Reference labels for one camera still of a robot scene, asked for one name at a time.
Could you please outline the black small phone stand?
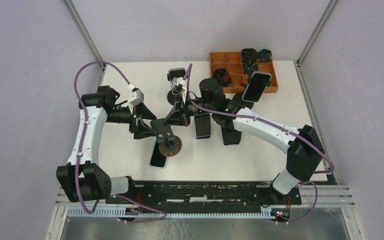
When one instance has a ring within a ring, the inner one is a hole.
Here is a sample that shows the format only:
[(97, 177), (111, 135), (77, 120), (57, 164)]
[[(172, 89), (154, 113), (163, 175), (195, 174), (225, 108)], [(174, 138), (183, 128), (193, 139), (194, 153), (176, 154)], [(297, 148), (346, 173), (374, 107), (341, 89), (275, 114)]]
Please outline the black small phone stand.
[(197, 136), (196, 139), (197, 140), (201, 140), (201, 139), (209, 139), (211, 136), (210, 135), (207, 135), (207, 136)]

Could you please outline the lavender case phone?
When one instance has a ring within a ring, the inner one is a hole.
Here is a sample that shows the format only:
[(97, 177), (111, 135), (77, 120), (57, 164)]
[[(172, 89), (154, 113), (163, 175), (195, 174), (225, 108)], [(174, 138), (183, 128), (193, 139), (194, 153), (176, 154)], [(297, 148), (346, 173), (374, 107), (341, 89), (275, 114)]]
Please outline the lavender case phone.
[(194, 117), (196, 137), (211, 135), (211, 115), (202, 114)]

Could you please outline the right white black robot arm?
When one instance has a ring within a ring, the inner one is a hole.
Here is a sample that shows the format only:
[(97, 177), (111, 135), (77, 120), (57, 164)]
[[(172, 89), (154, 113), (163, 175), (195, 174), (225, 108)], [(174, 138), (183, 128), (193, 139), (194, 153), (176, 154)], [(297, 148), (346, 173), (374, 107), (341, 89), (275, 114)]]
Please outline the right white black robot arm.
[(312, 126), (297, 128), (264, 118), (245, 105), (226, 98), (222, 86), (214, 78), (201, 81), (201, 97), (194, 99), (190, 96), (187, 78), (174, 77), (169, 82), (174, 104), (165, 118), (165, 125), (187, 126), (191, 117), (206, 117), (204, 126), (214, 121), (227, 131), (223, 135), (225, 137), (240, 137), (242, 133), (247, 133), (286, 154), (286, 166), (268, 191), (271, 202), (283, 203), (293, 188), (319, 174), (317, 167), (327, 156)]

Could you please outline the light blue case phone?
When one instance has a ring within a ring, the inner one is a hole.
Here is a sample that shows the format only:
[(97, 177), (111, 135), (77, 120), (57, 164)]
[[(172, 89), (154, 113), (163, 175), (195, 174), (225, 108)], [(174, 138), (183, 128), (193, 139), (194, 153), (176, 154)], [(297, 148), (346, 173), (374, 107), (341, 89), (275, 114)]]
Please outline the light blue case phone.
[(163, 169), (166, 167), (167, 157), (159, 150), (159, 143), (155, 142), (149, 165), (153, 168)]

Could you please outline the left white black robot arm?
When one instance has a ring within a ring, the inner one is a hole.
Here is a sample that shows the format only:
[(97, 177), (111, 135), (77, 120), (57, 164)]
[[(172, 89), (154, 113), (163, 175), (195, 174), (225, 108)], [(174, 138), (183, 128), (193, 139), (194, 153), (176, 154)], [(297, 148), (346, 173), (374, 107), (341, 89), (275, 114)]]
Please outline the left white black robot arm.
[(145, 120), (156, 120), (144, 104), (143, 92), (128, 86), (127, 106), (116, 103), (120, 94), (108, 85), (81, 96), (80, 122), (73, 151), (66, 165), (58, 166), (56, 177), (72, 203), (107, 199), (111, 192), (109, 175), (99, 167), (98, 151), (106, 123), (128, 124), (135, 140), (154, 137), (156, 132)]

